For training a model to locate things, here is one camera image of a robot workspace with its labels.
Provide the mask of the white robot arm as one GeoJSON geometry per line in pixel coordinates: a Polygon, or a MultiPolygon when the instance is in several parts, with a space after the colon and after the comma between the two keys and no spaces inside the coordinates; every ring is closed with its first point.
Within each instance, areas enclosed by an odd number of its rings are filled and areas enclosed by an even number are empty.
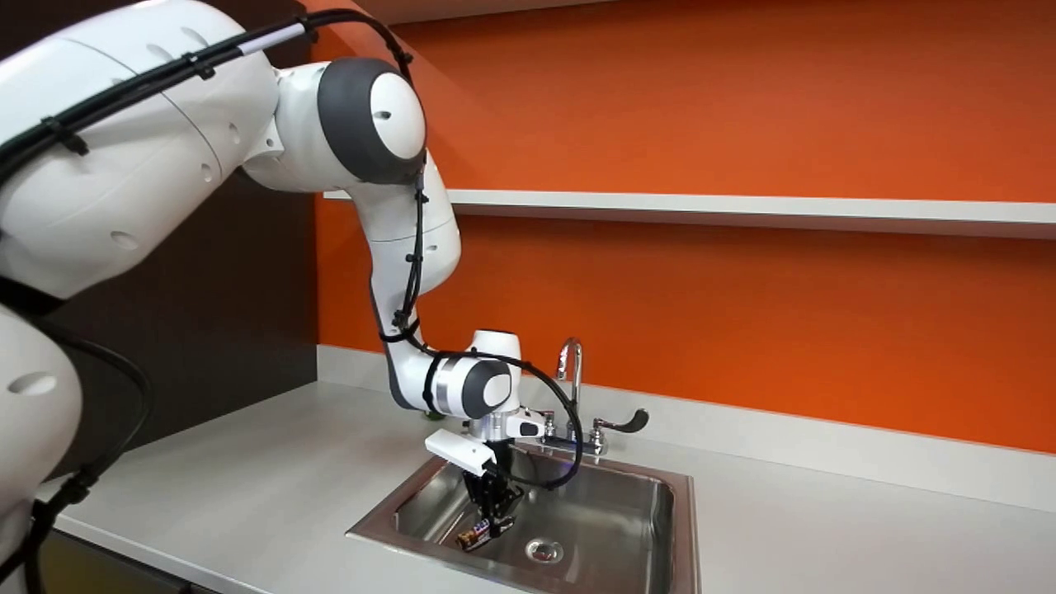
{"type": "Polygon", "coordinates": [[[268,62],[326,19],[249,29],[204,0],[137,0],[0,62],[5,594],[22,594],[58,516],[34,491],[83,414],[47,309],[142,265],[237,171],[273,190],[350,194],[400,405],[473,424],[515,405],[518,373],[490,332],[465,352],[418,332],[417,302],[455,272],[458,225],[408,56],[268,62]]]}

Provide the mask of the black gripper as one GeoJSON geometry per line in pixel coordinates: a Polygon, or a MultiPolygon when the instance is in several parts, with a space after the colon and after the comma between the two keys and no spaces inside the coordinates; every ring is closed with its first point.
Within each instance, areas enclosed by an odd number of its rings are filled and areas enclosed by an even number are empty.
{"type": "Polygon", "coordinates": [[[481,487],[481,520],[490,529],[490,538],[499,538],[505,534],[513,526],[515,526],[515,513],[524,500],[524,487],[518,485],[507,485],[513,483],[513,440],[501,440],[501,443],[485,443],[490,450],[490,462],[485,462],[485,487],[481,487]]]}

